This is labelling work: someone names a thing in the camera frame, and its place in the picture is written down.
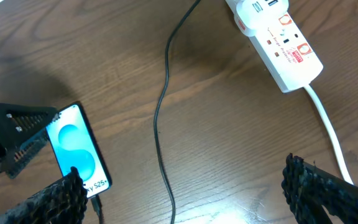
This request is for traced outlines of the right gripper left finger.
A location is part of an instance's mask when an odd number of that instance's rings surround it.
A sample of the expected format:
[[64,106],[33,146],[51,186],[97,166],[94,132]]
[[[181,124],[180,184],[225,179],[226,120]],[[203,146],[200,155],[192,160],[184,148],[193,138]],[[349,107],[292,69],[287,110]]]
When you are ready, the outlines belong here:
[[81,224],[88,202],[77,168],[0,215],[0,224]]

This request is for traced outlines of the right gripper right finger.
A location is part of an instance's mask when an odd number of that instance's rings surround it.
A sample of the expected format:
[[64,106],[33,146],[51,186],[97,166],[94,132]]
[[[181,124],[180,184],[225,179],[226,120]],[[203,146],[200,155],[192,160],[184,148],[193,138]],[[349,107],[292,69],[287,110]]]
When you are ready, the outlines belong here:
[[298,223],[358,223],[358,187],[289,154],[281,183]]

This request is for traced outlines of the blue Samsung Galaxy smartphone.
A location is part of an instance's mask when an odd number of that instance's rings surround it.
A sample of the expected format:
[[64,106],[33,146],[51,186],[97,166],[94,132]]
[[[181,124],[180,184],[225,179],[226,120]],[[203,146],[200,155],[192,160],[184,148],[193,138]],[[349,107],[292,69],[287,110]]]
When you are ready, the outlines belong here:
[[110,189],[111,176],[79,101],[61,109],[46,131],[63,176],[75,167],[89,198]]

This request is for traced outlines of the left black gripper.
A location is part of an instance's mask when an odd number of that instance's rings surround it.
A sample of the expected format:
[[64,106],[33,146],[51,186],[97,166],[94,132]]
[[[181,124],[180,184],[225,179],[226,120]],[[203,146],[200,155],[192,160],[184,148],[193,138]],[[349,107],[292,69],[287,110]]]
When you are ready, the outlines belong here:
[[[58,110],[46,106],[0,103],[0,173],[15,179],[48,143],[43,131],[58,119]],[[13,157],[7,149],[18,148]]]

